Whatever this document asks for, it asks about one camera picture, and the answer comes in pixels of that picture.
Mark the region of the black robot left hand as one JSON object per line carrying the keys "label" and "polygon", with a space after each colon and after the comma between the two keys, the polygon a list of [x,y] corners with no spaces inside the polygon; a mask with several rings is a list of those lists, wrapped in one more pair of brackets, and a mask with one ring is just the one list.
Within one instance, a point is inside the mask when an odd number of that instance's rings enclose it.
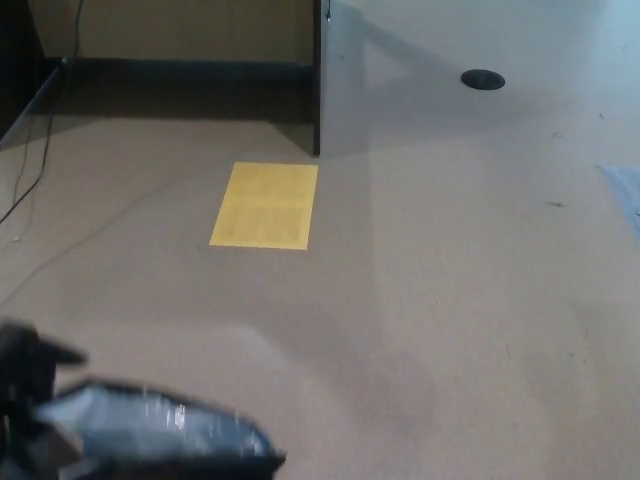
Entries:
{"label": "black robot left hand", "polygon": [[36,437],[44,423],[36,408],[52,401],[59,366],[79,366],[87,361],[81,350],[48,336],[29,324],[1,324],[1,419],[8,431]]}

